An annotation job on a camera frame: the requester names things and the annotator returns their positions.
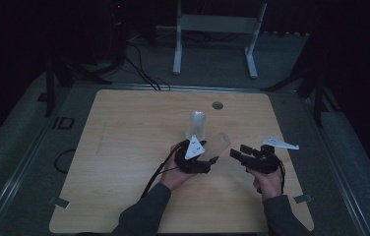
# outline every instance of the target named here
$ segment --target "tape strip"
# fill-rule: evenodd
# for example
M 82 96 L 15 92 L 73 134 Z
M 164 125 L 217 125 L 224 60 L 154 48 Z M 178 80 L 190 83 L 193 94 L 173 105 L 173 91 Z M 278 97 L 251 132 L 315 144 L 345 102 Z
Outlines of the tape strip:
M 68 201 L 66 200 L 63 200 L 63 199 L 59 199 L 59 198 L 56 198 L 56 197 L 52 197 L 50 200 L 49 200 L 49 203 L 53 206 L 59 206 L 59 207 L 62 207 L 62 208 L 68 208 L 69 205 L 71 203 L 69 203 Z
M 74 126 L 75 119 L 69 117 L 56 117 L 52 130 L 70 130 Z
M 310 195 L 301 195 L 301 196 L 295 197 L 293 199 L 298 204 L 303 203 L 303 202 L 309 203 L 309 202 L 314 200 L 314 198 L 311 197 Z

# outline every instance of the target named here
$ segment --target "hand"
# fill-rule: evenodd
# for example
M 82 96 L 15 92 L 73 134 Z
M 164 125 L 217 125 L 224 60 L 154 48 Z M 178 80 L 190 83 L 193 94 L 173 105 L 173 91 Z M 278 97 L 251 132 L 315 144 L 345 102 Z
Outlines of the hand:
M 182 186 L 189 178 L 195 176 L 196 174 L 187 174 L 181 171 L 175 163 L 175 153 L 167 160 L 164 170 L 160 177 L 160 183 L 165 185 L 170 191 L 173 191 Z
M 262 189 L 262 201 L 282 195 L 282 175 L 280 169 L 270 174 L 262 174 L 256 170 L 247 169 L 255 176 L 253 186 Z

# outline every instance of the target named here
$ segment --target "person's right hand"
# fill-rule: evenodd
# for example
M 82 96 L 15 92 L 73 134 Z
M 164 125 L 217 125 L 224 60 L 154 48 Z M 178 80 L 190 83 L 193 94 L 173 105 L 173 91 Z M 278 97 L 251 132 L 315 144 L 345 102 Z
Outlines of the person's right hand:
M 262 201 L 282 195 L 282 175 L 280 169 L 270 174 L 262 174 L 256 170 L 247 169 L 255 176 L 253 186 L 262 190 Z

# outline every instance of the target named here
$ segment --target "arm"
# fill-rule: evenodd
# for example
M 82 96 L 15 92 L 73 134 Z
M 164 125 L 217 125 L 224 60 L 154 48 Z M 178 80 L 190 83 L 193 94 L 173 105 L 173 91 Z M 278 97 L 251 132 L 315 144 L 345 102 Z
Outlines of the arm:
M 118 226 L 111 235 L 155 235 L 169 199 L 169 188 L 155 184 L 144 198 L 120 214 Z
M 247 169 L 255 176 L 253 185 L 262 189 L 264 213 L 271 236 L 278 235 L 313 235 L 292 213 L 287 195 L 282 194 L 281 174 L 277 170 L 271 174 L 262 174 Z
M 173 157 L 164 166 L 159 183 L 140 199 L 120 214 L 118 226 L 112 236 L 151 236 L 156 235 L 161 217 L 169 202 L 171 191 L 179 188 L 195 174 L 187 174 L 176 168 Z

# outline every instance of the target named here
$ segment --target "black cable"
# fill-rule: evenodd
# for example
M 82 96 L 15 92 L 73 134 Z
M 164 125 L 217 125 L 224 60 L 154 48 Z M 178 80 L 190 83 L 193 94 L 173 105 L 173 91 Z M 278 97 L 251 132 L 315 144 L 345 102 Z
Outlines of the black cable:
M 61 152 L 61 153 L 56 157 L 56 159 L 55 159 L 55 161 L 54 161 L 54 166 L 55 166 L 56 170 L 57 170 L 57 171 L 59 171 L 60 173 L 63 173 L 63 174 L 67 174 L 67 173 L 68 173 L 68 171 L 63 170 L 63 169 L 61 169 L 61 168 L 59 167 L 58 162 L 59 162 L 60 158 L 61 158 L 64 154 L 69 153 L 69 152 L 72 152 L 72 151 L 76 151 L 76 150 L 75 150 L 75 149 L 67 149 L 67 150 L 64 150 L 64 151 L 62 151 L 62 152 Z
M 172 170 L 172 169 L 175 169 L 175 168 L 172 168 L 172 169 L 168 169 L 168 170 L 165 170 L 165 171 L 162 171 L 161 172 L 161 169 L 163 168 L 163 166 L 166 164 L 167 160 L 174 154 L 176 153 L 182 146 L 183 144 L 185 144 L 188 140 L 186 141 L 182 141 L 181 143 L 177 144 L 173 149 L 172 151 L 170 152 L 170 154 L 167 156 L 166 160 L 159 166 L 159 168 L 156 170 L 156 172 L 154 173 L 154 175 L 152 175 L 151 179 L 149 180 L 148 182 L 148 185 L 146 186 L 145 188 L 145 191 L 143 191 L 142 193 L 142 196 L 140 197 L 140 199 L 144 198 L 146 196 L 146 194 L 148 193 L 149 189 L 151 188 L 152 186 L 152 183 L 154 182 L 156 176 L 162 172 L 166 172 L 168 170 Z
M 112 75 L 114 75 L 115 73 L 117 73 L 120 69 L 121 69 L 121 67 L 120 67 L 120 66 L 118 66 L 118 68 L 117 68 L 116 70 L 114 70 L 114 71 L 112 71 L 112 72 L 110 72 L 110 73 L 108 73 L 108 74 L 101 74 L 101 75 L 102 75 L 102 77 L 103 77 L 103 78 L 107 78 L 107 77 L 112 76 Z
M 192 37 L 192 36 L 190 36 L 190 34 L 201 35 L 203 37 L 203 39 L 198 39 L 198 38 Z M 212 33 L 204 32 L 204 31 L 190 30 L 190 31 L 187 31 L 186 33 L 182 34 L 182 38 L 183 39 L 188 39 L 188 40 L 196 42 L 196 43 L 208 43 L 208 42 L 232 41 L 232 40 L 235 40 L 240 35 L 241 35 L 241 33 L 231 32 L 231 33 L 228 33 L 226 36 L 224 36 L 222 38 L 217 38 L 217 37 L 214 37 Z
M 129 58 L 127 58 L 127 56 L 125 58 L 126 58 L 127 62 L 129 62 L 133 66 L 133 68 L 137 71 L 137 73 L 139 73 L 139 76 L 142 77 L 142 79 L 145 82 L 147 82 L 152 88 L 154 88 L 154 90 L 157 90 L 157 88 L 153 85 L 152 80 L 149 80 L 149 78 L 142 75 L 140 69 Z
M 158 89 L 158 90 L 160 90 L 160 86 L 159 86 L 159 84 L 158 84 L 155 80 L 153 80 L 153 79 L 152 79 L 152 77 L 148 76 L 148 74 L 146 74 L 145 70 L 143 69 L 142 53 L 140 52 L 139 47 L 137 47 L 136 45 L 134 45 L 134 44 L 133 44 L 133 43 L 131 43 L 131 42 L 127 43 L 127 45 L 128 45 L 128 46 L 132 46 L 132 47 L 134 47 L 134 48 L 137 50 L 137 52 L 138 52 L 138 54 L 139 54 L 139 66 L 140 66 L 140 71 L 143 73 L 143 76 L 144 76 L 144 77 L 146 77 L 149 81 L 153 82 L 153 83 L 157 86 L 157 89 Z
M 179 166 L 176 166 L 176 167 L 173 167 L 173 168 L 170 168 L 170 169 L 167 169 L 167 170 L 160 171 L 159 174 L 167 172 L 169 170 L 174 170 L 174 169 L 177 169 L 177 168 L 179 168 Z
M 122 67 L 123 64 L 124 64 L 124 58 L 118 62 L 111 61 L 111 65 L 103 67 L 103 68 L 99 68 L 96 70 L 91 70 L 91 72 L 98 76 L 102 76 L 103 74 L 109 73 L 109 72 L 111 73 L 110 75 L 112 75 L 116 73 L 118 70 L 120 70 L 120 67 Z
M 282 175 L 281 190 L 282 190 L 282 193 L 283 193 L 283 187 L 285 185 L 285 166 L 283 165 L 282 161 L 279 164 L 279 169 L 280 169 L 280 174 Z
M 141 75 L 139 75 L 137 73 L 134 73 L 134 72 L 131 72 L 131 71 L 128 71 L 126 69 L 120 68 L 120 70 L 123 71 L 123 72 L 127 72 L 127 73 L 130 73 L 130 74 L 136 75 L 138 77 L 141 77 Z M 152 77 L 152 79 L 160 81 L 161 84 L 164 84 L 164 85 L 167 86 L 167 90 L 170 90 L 170 85 L 168 83 L 166 83 L 164 80 L 162 80 L 161 78 Z

